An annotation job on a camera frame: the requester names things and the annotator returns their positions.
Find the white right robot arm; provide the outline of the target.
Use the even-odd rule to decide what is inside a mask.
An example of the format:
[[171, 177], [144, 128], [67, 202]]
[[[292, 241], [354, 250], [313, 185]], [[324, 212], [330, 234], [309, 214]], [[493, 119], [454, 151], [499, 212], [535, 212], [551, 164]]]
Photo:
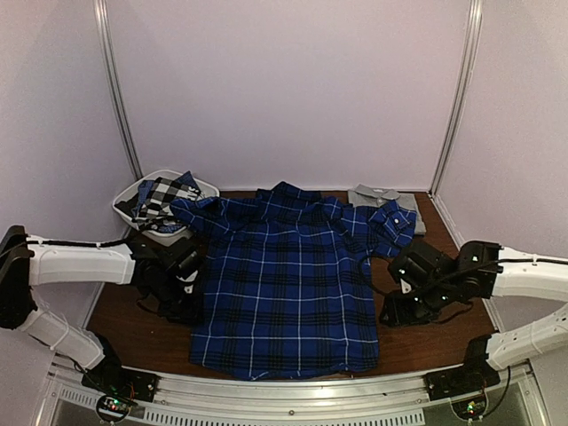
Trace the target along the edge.
[[[475, 298], [567, 301], [566, 259], [493, 242], [469, 241], [451, 258], [425, 241], [414, 241], [389, 263], [388, 272], [399, 289], [383, 299], [380, 321], [387, 327], [431, 324], [450, 304]], [[503, 370], [566, 344], [567, 309], [562, 307], [523, 327], [471, 340], [455, 384], [461, 391], [474, 391], [489, 370]]]

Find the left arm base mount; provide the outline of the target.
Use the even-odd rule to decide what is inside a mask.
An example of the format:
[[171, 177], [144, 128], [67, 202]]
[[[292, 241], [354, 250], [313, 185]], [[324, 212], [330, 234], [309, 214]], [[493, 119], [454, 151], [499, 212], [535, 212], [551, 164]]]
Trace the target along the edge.
[[103, 350], [103, 359], [91, 369], [74, 363], [83, 375], [82, 385], [102, 393], [95, 412], [102, 422], [116, 424], [125, 420], [138, 402], [153, 402], [158, 375], [125, 368], [113, 349]]

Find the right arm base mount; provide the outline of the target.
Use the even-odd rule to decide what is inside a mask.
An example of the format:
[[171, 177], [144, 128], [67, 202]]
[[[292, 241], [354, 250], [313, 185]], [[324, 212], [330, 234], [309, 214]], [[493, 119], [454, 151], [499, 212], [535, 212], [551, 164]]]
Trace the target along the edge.
[[430, 401], [449, 398], [454, 414], [462, 421], [481, 420], [489, 413], [486, 391], [501, 382], [500, 374], [488, 363], [489, 335], [471, 340], [463, 362], [424, 376]]

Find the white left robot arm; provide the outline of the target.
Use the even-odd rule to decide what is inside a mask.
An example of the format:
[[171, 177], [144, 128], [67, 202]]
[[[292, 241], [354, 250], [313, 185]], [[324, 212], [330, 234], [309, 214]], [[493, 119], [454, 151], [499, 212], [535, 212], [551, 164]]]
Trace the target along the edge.
[[154, 315], [195, 326], [203, 317], [202, 271], [198, 249], [187, 238], [160, 248], [132, 238], [56, 241], [13, 225], [1, 240], [1, 327], [32, 336], [74, 361], [107, 393], [118, 394], [127, 387], [128, 376], [111, 344], [41, 306], [33, 288], [66, 282], [133, 286], [141, 298], [157, 300]]

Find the blue plaid long sleeve shirt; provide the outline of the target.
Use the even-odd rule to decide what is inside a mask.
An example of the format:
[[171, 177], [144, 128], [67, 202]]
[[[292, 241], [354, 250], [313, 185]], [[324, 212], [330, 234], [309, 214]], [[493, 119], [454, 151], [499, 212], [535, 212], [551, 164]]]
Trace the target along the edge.
[[241, 380], [366, 372], [379, 359], [372, 256], [395, 257], [416, 215], [352, 206], [288, 183], [252, 198], [178, 199], [207, 245], [191, 363]]

